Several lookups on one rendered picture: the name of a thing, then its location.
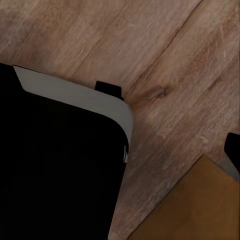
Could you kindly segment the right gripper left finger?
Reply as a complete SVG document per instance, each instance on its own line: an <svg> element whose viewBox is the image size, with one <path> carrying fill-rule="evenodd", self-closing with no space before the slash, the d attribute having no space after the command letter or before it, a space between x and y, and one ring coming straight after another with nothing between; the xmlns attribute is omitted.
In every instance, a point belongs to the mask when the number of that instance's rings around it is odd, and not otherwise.
<svg viewBox="0 0 240 240"><path fill-rule="evenodd" d="M0 193L26 152L21 133L0 138Z"/></svg>

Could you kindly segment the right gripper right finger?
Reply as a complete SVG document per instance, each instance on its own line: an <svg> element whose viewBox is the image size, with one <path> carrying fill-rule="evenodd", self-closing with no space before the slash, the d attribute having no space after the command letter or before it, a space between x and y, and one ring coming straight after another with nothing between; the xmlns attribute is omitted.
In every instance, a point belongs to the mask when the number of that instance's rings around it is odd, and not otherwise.
<svg viewBox="0 0 240 240"><path fill-rule="evenodd" d="M240 134L228 133L224 151L240 173Z"/></svg>

